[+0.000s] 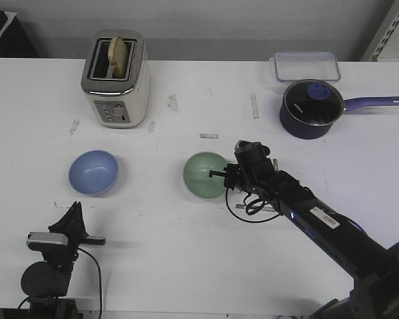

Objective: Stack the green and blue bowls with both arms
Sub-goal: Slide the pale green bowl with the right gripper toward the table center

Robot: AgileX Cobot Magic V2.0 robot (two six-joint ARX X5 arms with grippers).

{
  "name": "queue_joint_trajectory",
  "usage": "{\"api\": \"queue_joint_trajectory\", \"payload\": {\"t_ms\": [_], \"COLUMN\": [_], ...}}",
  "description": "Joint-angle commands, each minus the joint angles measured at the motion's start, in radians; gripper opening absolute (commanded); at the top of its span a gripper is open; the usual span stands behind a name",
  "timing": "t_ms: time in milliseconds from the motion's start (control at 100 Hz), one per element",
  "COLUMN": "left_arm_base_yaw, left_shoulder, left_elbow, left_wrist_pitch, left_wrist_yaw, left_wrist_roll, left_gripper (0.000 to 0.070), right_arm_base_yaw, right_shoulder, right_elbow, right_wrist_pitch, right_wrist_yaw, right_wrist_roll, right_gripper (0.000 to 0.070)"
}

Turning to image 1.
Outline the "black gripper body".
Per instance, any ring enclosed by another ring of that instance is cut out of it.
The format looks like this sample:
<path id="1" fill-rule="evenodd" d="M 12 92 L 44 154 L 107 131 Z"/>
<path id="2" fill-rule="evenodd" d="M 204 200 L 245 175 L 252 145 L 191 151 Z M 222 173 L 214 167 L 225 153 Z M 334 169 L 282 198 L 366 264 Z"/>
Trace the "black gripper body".
<path id="1" fill-rule="evenodd" d="M 78 258 L 78 248 L 81 244 L 87 245 L 105 245 L 106 238 L 100 236 L 85 235 L 66 235 L 68 237 L 68 246 L 53 248 L 43 251 L 44 261 L 52 264 L 57 269 L 72 269 L 74 262 Z"/>
<path id="2" fill-rule="evenodd" d="M 245 191 L 243 188 L 243 176 L 239 164 L 229 163 L 225 170 L 224 186 L 228 189 L 238 189 Z"/>

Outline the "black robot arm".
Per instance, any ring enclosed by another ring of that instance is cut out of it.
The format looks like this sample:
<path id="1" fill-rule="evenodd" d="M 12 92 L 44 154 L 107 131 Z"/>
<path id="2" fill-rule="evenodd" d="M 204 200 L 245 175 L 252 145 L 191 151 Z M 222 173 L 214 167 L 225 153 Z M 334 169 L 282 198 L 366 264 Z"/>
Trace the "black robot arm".
<path id="1" fill-rule="evenodd" d="M 399 318 L 399 243 L 386 249 L 353 220 L 337 213 L 287 172 L 274 167 L 270 149 L 240 140 L 235 164 L 223 171 L 227 189 L 239 189 L 269 203 L 288 218 L 354 280 L 344 300 L 333 299 L 311 318 Z"/>
<path id="2" fill-rule="evenodd" d="M 21 277 L 21 289 L 29 303 L 27 318 L 84 318 L 76 301 L 67 298 L 74 264 L 82 252 L 89 256 L 98 270 L 99 311 L 102 316 L 102 274 L 97 259 L 81 245 L 104 245 L 104 237 L 92 237 L 86 232 L 82 204 L 75 201 L 47 232 L 30 232 L 26 245 L 39 251 L 43 260 L 27 267 Z"/>

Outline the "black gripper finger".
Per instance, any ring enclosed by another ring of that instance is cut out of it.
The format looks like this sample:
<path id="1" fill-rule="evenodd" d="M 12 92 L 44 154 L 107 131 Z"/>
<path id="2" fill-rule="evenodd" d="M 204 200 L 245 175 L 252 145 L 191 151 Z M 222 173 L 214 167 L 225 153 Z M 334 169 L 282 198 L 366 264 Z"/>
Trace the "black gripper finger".
<path id="1" fill-rule="evenodd" d="M 85 235 L 86 227 L 82 217 L 82 204 L 75 201 L 64 216 L 55 224 L 48 227 L 51 233 L 65 235 Z"/>
<path id="2" fill-rule="evenodd" d="M 222 171 L 217 171 L 217 170 L 212 170 L 211 169 L 209 171 L 209 177 L 212 178 L 213 176 L 219 176 L 219 177 L 225 178 L 226 177 L 226 171 L 227 171 L 226 167 L 223 168 Z"/>

